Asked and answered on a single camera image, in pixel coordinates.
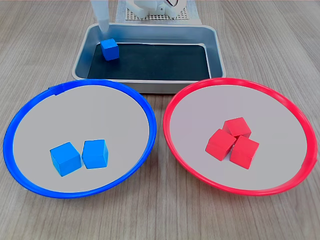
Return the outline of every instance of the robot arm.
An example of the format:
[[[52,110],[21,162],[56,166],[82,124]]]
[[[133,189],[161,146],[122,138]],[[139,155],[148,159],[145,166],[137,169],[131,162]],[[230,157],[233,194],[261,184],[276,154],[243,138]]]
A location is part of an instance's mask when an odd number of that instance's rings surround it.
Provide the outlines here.
[[[170,18],[176,18],[187,5],[187,0],[126,0],[126,2],[127,8],[139,19],[143,19],[149,14],[166,14]],[[108,3],[108,0],[91,0],[94,14],[103,33],[109,29]]]

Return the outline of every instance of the black mat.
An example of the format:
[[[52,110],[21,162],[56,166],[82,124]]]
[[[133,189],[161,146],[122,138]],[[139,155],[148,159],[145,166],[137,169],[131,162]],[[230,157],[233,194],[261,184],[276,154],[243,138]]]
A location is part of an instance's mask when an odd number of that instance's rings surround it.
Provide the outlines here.
[[[118,46],[119,59],[112,61],[104,59],[100,44],[96,46],[88,79],[200,81],[209,78],[202,46],[131,43]]]

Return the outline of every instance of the metal tray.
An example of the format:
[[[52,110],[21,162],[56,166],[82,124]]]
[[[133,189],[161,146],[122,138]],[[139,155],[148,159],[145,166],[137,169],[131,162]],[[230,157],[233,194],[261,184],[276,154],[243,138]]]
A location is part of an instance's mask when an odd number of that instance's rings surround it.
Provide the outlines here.
[[[95,50],[102,40],[113,38],[122,44],[199,45],[205,50],[210,78],[225,76],[225,68],[216,31],[205,25],[150,25],[110,23],[103,34],[98,24],[88,27],[72,69],[76,80],[87,79]],[[197,80],[108,79],[125,84],[139,93],[175,94]]]

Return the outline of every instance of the blue cube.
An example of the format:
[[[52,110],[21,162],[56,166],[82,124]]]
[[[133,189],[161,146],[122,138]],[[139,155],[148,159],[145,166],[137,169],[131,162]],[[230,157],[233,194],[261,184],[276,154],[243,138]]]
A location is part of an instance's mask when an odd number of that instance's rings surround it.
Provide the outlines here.
[[[87,169],[105,168],[108,165],[109,152],[103,139],[84,142],[82,160]]]
[[[80,153],[70,142],[51,149],[50,153],[53,165],[61,177],[82,167]]]
[[[102,54],[107,61],[119,58],[119,47],[114,39],[107,39],[100,42]]]

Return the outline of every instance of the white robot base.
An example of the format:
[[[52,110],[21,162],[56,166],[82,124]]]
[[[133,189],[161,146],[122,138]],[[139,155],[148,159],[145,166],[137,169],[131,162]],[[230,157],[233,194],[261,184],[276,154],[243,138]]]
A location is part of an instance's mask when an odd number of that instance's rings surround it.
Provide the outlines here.
[[[126,0],[126,7],[138,19],[144,19],[148,15],[176,18],[187,6],[187,0],[177,0],[172,4],[169,0]]]

